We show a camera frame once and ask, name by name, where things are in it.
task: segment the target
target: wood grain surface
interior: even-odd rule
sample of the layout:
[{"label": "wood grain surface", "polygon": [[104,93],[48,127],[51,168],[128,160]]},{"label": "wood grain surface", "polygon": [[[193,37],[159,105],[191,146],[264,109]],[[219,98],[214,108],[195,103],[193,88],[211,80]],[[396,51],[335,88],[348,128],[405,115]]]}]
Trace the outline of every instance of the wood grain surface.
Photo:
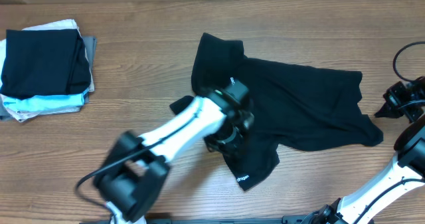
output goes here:
[{"label": "wood grain surface", "polygon": [[[95,35],[96,91],[80,113],[0,123],[0,223],[78,223],[108,214],[80,201],[74,184],[97,168],[126,130],[150,131],[170,120],[168,105],[191,94],[191,68],[208,32],[241,39],[249,57],[363,72],[364,114],[382,106],[399,81],[391,61],[425,40],[425,0],[259,0],[91,5],[2,5],[5,29],[75,19]],[[409,78],[425,74],[425,47],[400,57]],[[281,217],[309,213],[349,195],[391,158],[406,118],[376,119],[384,142],[322,152],[280,146],[271,176],[243,192],[219,154],[198,143],[176,162],[151,213],[176,219]],[[91,197],[98,194],[85,185]],[[425,189],[403,196],[376,223],[423,223]]]}]

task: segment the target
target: light blue shirt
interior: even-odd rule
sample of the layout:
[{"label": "light blue shirt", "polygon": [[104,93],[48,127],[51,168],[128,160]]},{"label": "light blue shirt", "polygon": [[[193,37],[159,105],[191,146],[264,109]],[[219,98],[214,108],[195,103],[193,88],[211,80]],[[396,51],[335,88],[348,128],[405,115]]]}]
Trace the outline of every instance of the light blue shirt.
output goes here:
[{"label": "light blue shirt", "polygon": [[88,88],[82,94],[48,96],[36,95],[24,100],[6,97],[3,100],[3,105],[17,113],[42,112],[62,108],[79,107],[84,105],[84,95],[87,92]]}]

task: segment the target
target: black t-shirt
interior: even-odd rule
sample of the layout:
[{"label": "black t-shirt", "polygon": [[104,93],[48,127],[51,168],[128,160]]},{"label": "black t-shirt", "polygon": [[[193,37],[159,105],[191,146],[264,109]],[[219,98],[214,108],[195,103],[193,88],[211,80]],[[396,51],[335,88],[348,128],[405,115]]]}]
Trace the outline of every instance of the black t-shirt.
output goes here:
[{"label": "black t-shirt", "polygon": [[[266,179],[279,163],[278,144],[316,151],[382,142],[383,133],[361,114],[361,72],[313,68],[247,58],[242,41],[204,34],[192,73],[192,88],[225,88],[237,79],[250,91],[255,117],[245,154],[224,157],[243,190]],[[191,99],[170,105],[178,113]]]},{"label": "black t-shirt", "polygon": [[7,30],[6,39],[1,94],[19,99],[80,94],[90,85],[86,49],[76,29]]}]

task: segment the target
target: printed logo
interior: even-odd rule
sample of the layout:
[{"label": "printed logo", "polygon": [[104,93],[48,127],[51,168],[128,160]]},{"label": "printed logo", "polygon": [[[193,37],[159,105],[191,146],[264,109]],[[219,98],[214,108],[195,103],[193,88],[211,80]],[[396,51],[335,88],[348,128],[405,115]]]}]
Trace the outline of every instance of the printed logo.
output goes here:
[{"label": "printed logo", "polygon": [[237,182],[239,182],[239,181],[245,181],[245,180],[248,179],[248,177],[249,177],[249,175],[246,175],[244,177],[240,177],[240,178],[237,179]]}]

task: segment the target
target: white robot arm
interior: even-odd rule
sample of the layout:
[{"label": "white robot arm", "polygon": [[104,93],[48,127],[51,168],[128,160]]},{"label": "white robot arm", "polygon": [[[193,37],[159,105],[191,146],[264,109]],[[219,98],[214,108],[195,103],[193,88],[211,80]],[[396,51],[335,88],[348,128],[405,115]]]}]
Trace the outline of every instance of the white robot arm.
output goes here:
[{"label": "white robot arm", "polygon": [[[210,150],[237,156],[242,135],[253,122],[248,111],[248,89],[239,81],[223,90],[210,90],[196,96],[174,119],[138,137],[123,134],[110,151],[102,167],[76,186],[76,193],[86,201],[102,205],[84,197],[78,187],[94,177],[94,186],[107,201],[106,207],[114,214],[114,224],[144,224],[143,216],[155,203],[169,173],[169,162],[206,138]],[[138,176],[126,162],[133,161],[145,174]]]},{"label": "white robot arm", "polygon": [[397,139],[395,155],[374,178],[351,195],[307,216],[284,216],[287,224],[367,224],[396,199],[425,185],[425,116]]}]

